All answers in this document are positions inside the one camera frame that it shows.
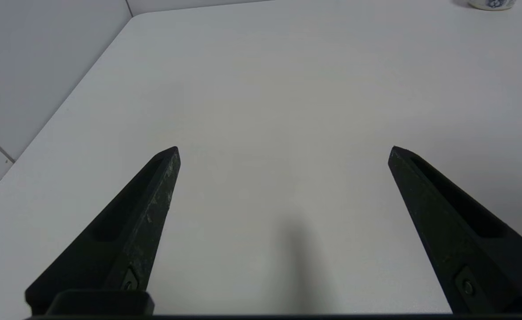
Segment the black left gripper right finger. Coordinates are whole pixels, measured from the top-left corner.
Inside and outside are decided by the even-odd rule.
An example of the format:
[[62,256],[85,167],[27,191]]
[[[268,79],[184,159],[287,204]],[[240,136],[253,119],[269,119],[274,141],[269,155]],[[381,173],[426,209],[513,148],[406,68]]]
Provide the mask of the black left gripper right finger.
[[405,148],[388,166],[454,314],[522,314],[522,236]]

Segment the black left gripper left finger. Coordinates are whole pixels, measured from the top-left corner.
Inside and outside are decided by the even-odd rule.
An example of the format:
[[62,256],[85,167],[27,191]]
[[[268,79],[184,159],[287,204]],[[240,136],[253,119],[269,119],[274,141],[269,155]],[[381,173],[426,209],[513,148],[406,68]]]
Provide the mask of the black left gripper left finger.
[[151,315],[147,293],[174,186],[177,147],[156,154],[25,290],[33,315]]

